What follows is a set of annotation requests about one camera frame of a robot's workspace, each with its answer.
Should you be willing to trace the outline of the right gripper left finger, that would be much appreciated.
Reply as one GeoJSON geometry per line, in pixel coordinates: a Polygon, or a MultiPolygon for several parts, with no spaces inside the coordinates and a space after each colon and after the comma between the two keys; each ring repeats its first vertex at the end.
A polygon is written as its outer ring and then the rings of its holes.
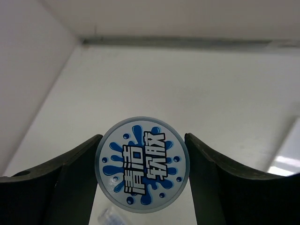
{"type": "Polygon", "coordinates": [[[40,165],[0,179],[2,225],[87,225],[98,185],[102,135],[40,165]]]}

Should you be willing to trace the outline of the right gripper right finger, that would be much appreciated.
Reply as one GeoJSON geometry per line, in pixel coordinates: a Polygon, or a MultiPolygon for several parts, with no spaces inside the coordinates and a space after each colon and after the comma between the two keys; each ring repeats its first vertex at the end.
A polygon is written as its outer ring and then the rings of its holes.
{"type": "Polygon", "coordinates": [[[300,176],[243,165],[185,134],[189,181],[199,225],[297,225],[300,176]]]}

